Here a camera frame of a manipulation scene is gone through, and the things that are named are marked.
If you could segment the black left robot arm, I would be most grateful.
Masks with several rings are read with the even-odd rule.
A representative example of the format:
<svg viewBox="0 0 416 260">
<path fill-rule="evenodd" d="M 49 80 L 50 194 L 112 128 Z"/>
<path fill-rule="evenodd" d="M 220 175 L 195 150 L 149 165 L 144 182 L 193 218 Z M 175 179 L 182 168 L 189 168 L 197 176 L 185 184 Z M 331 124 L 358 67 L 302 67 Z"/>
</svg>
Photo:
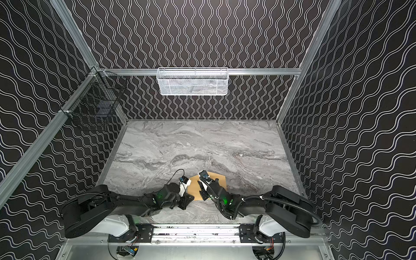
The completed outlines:
<svg viewBox="0 0 416 260">
<path fill-rule="evenodd" d="M 133 216 L 154 216 L 164 208 L 185 210 L 194 199 L 175 183 L 140 197 L 120 195 L 109 191 L 107 185 L 98 185 L 67 201 L 60 216 L 66 238 L 98 232 L 110 235 L 116 242 L 130 242 L 138 238 Z"/>
</svg>

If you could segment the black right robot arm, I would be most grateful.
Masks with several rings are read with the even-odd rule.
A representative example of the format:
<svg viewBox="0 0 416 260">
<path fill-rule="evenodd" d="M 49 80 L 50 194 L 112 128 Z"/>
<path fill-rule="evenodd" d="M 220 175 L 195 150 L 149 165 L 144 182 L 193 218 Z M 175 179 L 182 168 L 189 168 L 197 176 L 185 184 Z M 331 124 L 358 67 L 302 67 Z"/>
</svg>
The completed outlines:
<svg viewBox="0 0 416 260">
<path fill-rule="evenodd" d="M 275 185 L 262 195 L 243 196 L 227 192 L 218 179 L 210 178 L 205 172 L 200 173 L 199 183 L 203 199 L 211 198 L 226 219 L 257 215 L 256 236 L 273 237 L 289 232 L 309 238 L 312 227 L 323 225 L 309 200 L 282 186 Z"/>
</svg>

